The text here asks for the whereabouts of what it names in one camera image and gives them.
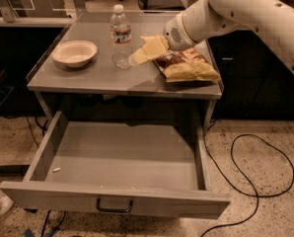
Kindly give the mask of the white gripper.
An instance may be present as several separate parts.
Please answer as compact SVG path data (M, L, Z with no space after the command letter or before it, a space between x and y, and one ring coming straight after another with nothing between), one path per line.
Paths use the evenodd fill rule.
M155 60L168 51L184 50L225 29L225 20L210 6L208 0L198 0L173 17L164 27L164 36L141 36L144 45L133 52L129 64L136 66Z

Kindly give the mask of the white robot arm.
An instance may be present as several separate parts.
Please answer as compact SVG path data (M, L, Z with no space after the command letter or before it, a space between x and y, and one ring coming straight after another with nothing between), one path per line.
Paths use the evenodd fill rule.
M237 29L254 32L294 75L294 8L279 0L198 0L163 35L170 49L184 50Z

